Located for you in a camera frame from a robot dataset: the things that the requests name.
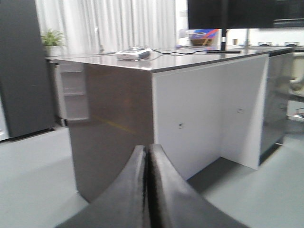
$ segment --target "green plant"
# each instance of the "green plant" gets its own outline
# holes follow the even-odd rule
[[[64,35],[60,31],[48,29],[47,32],[41,36],[44,46],[62,46]]]

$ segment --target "white curtain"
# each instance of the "white curtain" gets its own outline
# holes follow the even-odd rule
[[[176,42],[175,0],[36,0],[36,6],[41,31],[65,34],[63,54],[95,53],[99,44],[115,52]]]

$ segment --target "chair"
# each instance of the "chair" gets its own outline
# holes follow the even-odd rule
[[[136,146],[114,182],[89,206],[56,228],[142,228],[145,157]]]
[[[202,198],[156,144],[148,153],[147,190],[152,228],[247,228]]]
[[[291,94],[304,97],[304,52],[294,52]]]

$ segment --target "monitor stand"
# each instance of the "monitor stand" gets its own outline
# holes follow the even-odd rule
[[[229,0],[222,0],[222,37],[221,37],[221,49],[219,51],[207,51],[207,53],[227,53],[227,54],[241,53],[241,51],[234,51],[234,50],[226,51],[228,2],[229,2]]]

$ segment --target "potted plant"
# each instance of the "potted plant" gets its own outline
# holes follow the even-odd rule
[[[41,36],[42,44],[45,46],[47,57],[57,56],[57,47],[63,46],[64,35],[60,31],[48,29],[47,32]]]

